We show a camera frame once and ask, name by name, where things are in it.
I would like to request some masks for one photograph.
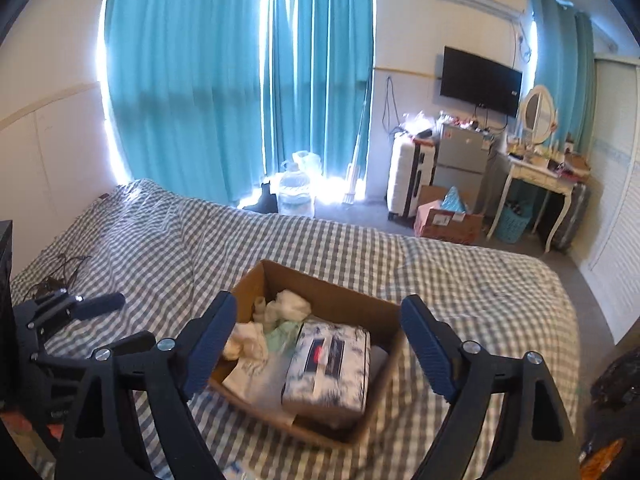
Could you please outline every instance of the gray floor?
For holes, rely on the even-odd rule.
[[[373,227],[392,234],[414,235],[411,224],[387,219],[386,204],[383,202],[359,202],[353,205],[316,203],[316,218]],[[505,244],[495,238],[486,240],[483,235],[478,245],[539,258],[560,277],[574,304],[580,330],[580,417],[577,437],[581,440],[584,434],[582,414],[590,402],[590,385],[608,363],[640,343],[640,322],[636,322],[630,333],[615,346],[602,311],[574,262],[555,251],[544,254],[544,247],[537,235],[525,234],[517,244]]]

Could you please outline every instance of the refrigerator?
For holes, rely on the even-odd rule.
[[[447,189],[457,187],[469,212],[475,212],[490,148],[490,136],[443,124],[440,127],[433,185]]]

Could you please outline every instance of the white louvered door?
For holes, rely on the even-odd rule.
[[[640,66],[596,62],[592,200],[575,241],[617,343],[640,315]]]

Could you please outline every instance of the screw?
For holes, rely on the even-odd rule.
[[[468,354],[479,354],[482,347],[476,341],[465,341],[462,343],[462,349]]]
[[[158,341],[158,344],[156,346],[158,346],[158,350],[162,352],[167,352],[169,350],[174,349],[175,341],[170,337],[167,337],[165,339],[161,339],[160,341]]]
[[[542,355],[538,352],[527,352],[527,361],[532,364],[539,365],[542,362]]]
[[[100,348],[95,353],[96,361],[106,361],[109,357],[111,357],[111,350],[109,350],[108,348]]]

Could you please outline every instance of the laundry basket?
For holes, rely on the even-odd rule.
[[[510,206],[505,206],[495,228],[495,237],[508,244],[520,240],[531,220],[532,209],[532,206],[527,204],[522,206],[520,214],[517,214]]]

